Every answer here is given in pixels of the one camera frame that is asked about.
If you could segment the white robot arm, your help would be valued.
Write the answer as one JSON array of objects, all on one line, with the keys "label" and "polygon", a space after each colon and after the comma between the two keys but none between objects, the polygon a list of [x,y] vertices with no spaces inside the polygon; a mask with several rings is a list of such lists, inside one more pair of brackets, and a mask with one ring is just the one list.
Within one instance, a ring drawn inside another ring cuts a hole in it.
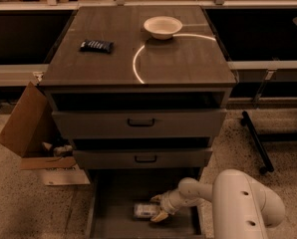
[{"label": "white robot arm", "polygon": [[266,229],[285,218],[285,205],[275,191],[242,171],[226,169],[212,184],[187,177],[177,189],[153,197],[159,211],[150,220],[161,222],[202,199],[212,204],[214,239],[268,239]]}]

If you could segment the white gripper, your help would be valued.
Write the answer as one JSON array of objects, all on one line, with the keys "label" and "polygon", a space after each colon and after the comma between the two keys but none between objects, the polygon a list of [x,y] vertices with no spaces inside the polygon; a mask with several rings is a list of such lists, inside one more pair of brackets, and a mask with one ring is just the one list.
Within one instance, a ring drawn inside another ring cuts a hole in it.
[{"label": "white gripper", "polygon": [[159,203],[162,209],[156,216],[150,219],[151,222],[159,223],[168,217],[168,214],[175,214],[183,205],[184,197],[178,189],[169,190],[163,195],[153,196],[149,202]]}]

